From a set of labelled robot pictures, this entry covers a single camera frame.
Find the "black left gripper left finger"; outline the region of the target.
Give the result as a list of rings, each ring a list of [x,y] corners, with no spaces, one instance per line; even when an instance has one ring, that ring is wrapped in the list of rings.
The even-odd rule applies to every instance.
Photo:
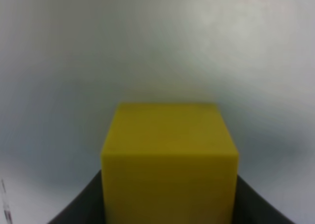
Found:
[[[106,224],[101,172],[50,224]]]

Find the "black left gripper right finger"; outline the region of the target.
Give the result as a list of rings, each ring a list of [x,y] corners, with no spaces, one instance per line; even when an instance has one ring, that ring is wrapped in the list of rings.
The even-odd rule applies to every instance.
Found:
[[[293,224],[262,198],[240,176],[237,177],[233,224]]]

